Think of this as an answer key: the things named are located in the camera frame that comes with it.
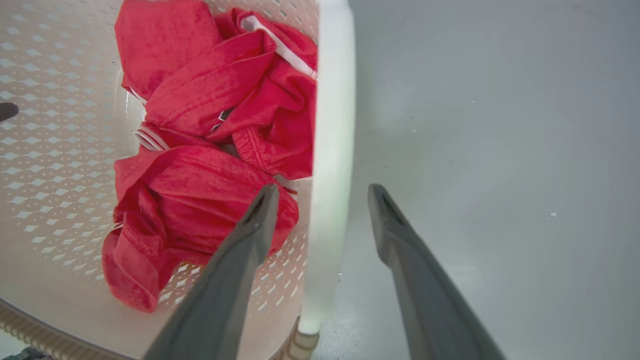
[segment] red clothing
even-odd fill
[[[133,308],[151,312],[175,267],[204,265],[233,230],[271,176],[215,147],[140,149],[118,160],[113,212],[122,227],[102,248],[111,292]],[[278,220],[271,243],[276,251],[298,222],[298,205],[278,184]]]
[[[122,86],[147,116],[135,133],[144,147],[115,163],[121,227],[102,259],[114,296],[151,312],[175,267],[206,264],[273,176],[311,175],[316,47],[255,13],[214,18],[192,0],[126,0],[115,33]],[[272,252],[298,221],[278,187]]]
[[[145,122],[214,143],[230,138],[267,174],[311,176],[316,82],[276,53],[266,31],[243,29],[247,19],[315,68],[311,39],[259,14],[233,9],[214,19],[200,1],[128,0],[115,24],[122,86],[148,101]]]

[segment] floor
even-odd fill
[[[17,355],[28,345],[0,330],[0,359],[10,355]]]
[[[381,183],[509,359],[640,351],[635,0],[350,0],[351,219],[317,360],[407,359]]]

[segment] white trim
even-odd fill
[[[318,74],[311,69],[296,53],[291,51],[274,33],[258,20],[255,15],[250,15],[240,20],[240,26],[247,31],[264,30],[269,37],[276,43],[276,53],[280,55],[294,69],[300,71],[304,75],[312,79],[317,79]]]
[[[169,145],[162,140],[160,136],[155,134],[150,129],[141,127],[133,132],[133,135],[138,139],[140,144],[151,151],[160,151],[169,149]]]

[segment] cloth fold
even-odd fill
[[[118,204],[102,248],[105,276],[125,304],[151,312],[173,269],[204,265],[267,184],[280,191],[271,252],[298,222],[298,206],[274,179],[215,147],[148,151],[116,167]]]

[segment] perforated basket wall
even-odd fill
[[[20,107],[0,123],[0,312],[14,314],[0,327],[62,359],[141,357],[199,273],[177,269],[151,315],[119,303],[104,282],[113,162],[134,154],[131,131],[142,120],[119,87],[120,3],[0,3],[0,102]],[[314,0],[211,3],[214,13],[234,6],[317,36]],[[239,359],[273,355],[298,315],[310,182],[297,186],[300,223],[257,270]]]

